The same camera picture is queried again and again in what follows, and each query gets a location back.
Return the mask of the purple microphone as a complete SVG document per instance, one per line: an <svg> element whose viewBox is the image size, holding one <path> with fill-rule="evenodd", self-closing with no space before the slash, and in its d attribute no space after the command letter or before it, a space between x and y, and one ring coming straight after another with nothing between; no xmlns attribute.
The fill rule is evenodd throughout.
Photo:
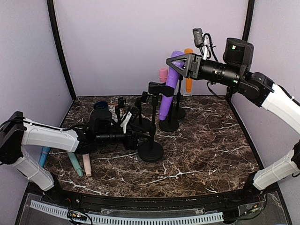
<svg viewBox="0 0 300 225"><path fill-rule="evenodd" d="M159 108L159 120L165 120L171 103L173 101L174 90L176 89L178 80L179 80L179 73L175 71L172 67L169 67L169 73L166 80L166 84L163 88L163 96Z"/></svg>

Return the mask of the black stand of purple microphone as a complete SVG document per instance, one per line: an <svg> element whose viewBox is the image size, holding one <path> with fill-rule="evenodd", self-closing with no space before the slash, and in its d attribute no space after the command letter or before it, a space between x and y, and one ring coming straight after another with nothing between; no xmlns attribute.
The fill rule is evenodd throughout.
<svg viewBox="0 0 300 225"><path fill-rule="evenodd" d="M164 150L158 142L154 141L156 134L156 110L158 106L158 97L159 94L162 94L164 83L149 82L148 93L152 95L151 105L152 105L152 120L149 131L149 136L151 140L142 142L138 147L138 156L145 162L157 162L159 161L163 154Z"/></svg>

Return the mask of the black stand of beige microphone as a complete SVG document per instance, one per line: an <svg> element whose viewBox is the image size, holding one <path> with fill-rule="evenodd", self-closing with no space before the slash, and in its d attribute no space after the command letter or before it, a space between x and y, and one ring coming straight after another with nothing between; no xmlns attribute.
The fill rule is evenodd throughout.
<svg viewBox="0 0 300 225"><path fill-rule="evenodd" d="M150 127L150 121L142 116L142 104L147 103L149 99L149 94L146 91L142 92L142 95L137 98L135 102L135 106L138 108L138 118L135 120L134 124L138 126L139 128L142 128L144 130L148 129Z"/></svg>

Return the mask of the black stand of blue microphone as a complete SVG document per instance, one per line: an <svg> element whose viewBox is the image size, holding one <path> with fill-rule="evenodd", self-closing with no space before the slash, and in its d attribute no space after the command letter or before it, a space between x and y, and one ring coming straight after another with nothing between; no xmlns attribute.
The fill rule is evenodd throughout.
<svg viewBox="0 0 300 225"><path fill-rule="evenodd" d="M115 113L118 119L120 119L120 110L125 108L125 106L126 106L126 99L124 97L119 97L118 104L115 107Z"/></svg>

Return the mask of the beige microphone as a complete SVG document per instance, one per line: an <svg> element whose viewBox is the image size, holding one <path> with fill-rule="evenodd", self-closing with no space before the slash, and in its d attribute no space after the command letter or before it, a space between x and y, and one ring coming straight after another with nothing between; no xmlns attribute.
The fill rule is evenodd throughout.
<svg viewBox="0 0 300 225"><path fill-rule="evenodd" d="M85 174L86 174L87 177L91 177L92 176L92 169L91 169L89 154L82 155L82 159L83 159Z"/></svg>

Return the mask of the green microphone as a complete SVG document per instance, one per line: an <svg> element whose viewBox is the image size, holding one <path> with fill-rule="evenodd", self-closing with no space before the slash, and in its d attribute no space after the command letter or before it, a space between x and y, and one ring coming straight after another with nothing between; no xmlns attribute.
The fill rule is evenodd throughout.
<svg viewBox="0 0 300 225"><path fill-rule="evenodd" d="M82 168L81 168L81 166L78 162L78 159L77 159L76 155L73 152L68 152L67 155L70 159L70 162L71 162L74 170L78 174L78 176L82 177L83 176Z"/></svg>

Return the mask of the blue microphone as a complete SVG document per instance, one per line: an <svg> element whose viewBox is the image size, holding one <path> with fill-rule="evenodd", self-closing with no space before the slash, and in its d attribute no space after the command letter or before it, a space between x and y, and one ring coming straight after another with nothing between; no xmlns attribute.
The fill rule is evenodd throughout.
<svg viewBox="0 0 300 225"><path fill-rule="evenodd" d="M42 148L42 152L41 152L40 159L39 159L39 165L41 167L44 167L45 162L47 160L48 153L50 152L50 150L51 150L50 147L43 147Z"/></svg>

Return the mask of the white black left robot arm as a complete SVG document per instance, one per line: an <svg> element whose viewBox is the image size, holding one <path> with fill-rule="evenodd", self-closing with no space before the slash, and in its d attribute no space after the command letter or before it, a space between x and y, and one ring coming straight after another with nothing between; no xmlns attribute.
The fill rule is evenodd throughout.
<svg viewBox="0 0 300 225"><path fill-rule="evenodd" d="M34 182L55 204L66 201L66 193L59 189L60 184L26 151L26 145L49 147L88 154L100 145L123 144L127 150L136 150L140 138L149 136L134 131L129 124L133 114L128 110L115 121L109 110L93 110L86 124L70 128L53 127L34 122L15 112L0 126L0 162L11 165Z"/></svg>

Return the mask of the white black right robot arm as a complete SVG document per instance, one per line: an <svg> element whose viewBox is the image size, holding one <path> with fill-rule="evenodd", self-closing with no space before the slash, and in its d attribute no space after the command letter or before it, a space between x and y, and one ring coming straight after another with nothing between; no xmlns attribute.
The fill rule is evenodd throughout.
<svg viewBox="0 0 300 225"><path fill-rule="evenodd" d="M300 104L280 85L260 72L250 72L254 46L244 40L226 40L223 63L204 60L201 55L188 53L171 57L167 65L185 78L206 80L232 88L234 93L274 115L297 133L300 131ZM250 203L257 193L268 186L300 171L300 144L272 165L252 173L240 191L239 199Z"/></svg>

